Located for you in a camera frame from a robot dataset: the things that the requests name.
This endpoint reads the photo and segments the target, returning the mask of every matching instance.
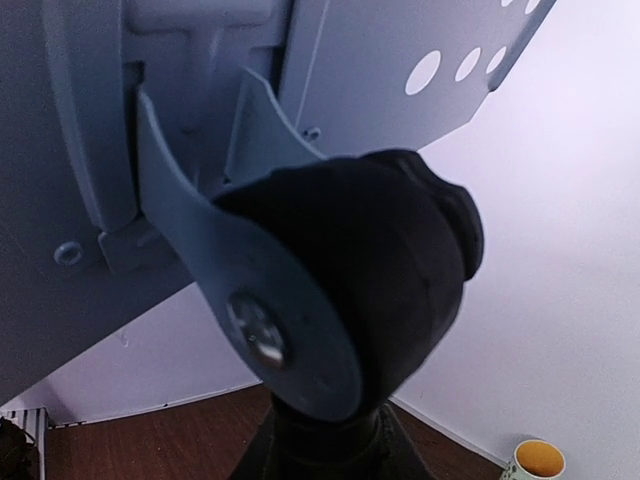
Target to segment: metal plate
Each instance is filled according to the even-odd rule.
[[[269,82],[245,70],[225,167],[227,179],[234,185],[249,183],[276,168],[308,165],[324,158],[296,133]]]
[[[321,131],[314,145],[328,156],[417,150],[471,120],[554,3],[541,0],[527,14],[534,0],[297,2],[282,108],[299,132]],[[487,74],[505,46],[506,56]],[[478,47],[475,68],[456,81]],[[407,95],[411,73],[435,50],[440,62],[431,82]]]
[[[142,89],[137,131],[142,210],[185,263],[236,351],[296,410],[327,421],[354,414],[362,400],[362,372],[324,291],[265,230],[216,208],[196,190],[173,158]],[[281,157],[297,160],[297,149],[280,147]],[[243,292],[265,302],[277,319],[291,351],[286,367],[261,363],[232,322],[227,303]]]

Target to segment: small screw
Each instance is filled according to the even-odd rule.
[[[78,242],[71,241],[65,242],[56,248],[56,251],[53,253],[53,259],[58,265],[71,267],[80,262],[83,255],[84,251],[82,250],[82,245]]]
[[[227,311],[253,355],[270,367],[284,367],[284,339],[273,317],[255,298],[247,293],[234,293],[227,300]]]
[[[302,132],[302,138],[304,138],[307,142],[315,142],[320,138],[321,134],[322,131],[318,127],[311,127]]]

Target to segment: wooden floor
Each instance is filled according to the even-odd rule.
[[[49,480],[223,480],[269,405],[263,387],[155,413],[52,430]],[[497,480],[500,469],[398,409],[425,462],[442,480]]]

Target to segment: black stand base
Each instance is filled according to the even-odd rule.
[[[390,405],[348,424],[308,419],[274,399],[231,480],[435,480]]]

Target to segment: white wall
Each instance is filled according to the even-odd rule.
[[[56,424],[132,415],[257,381],[191,285],[0,410],[46,406]]]
[[[423,155],[466,184],[487,252],[399,398],[507,459],[527,435],[569,480],[640,471],[640,2],[558,0],[471,124]]]

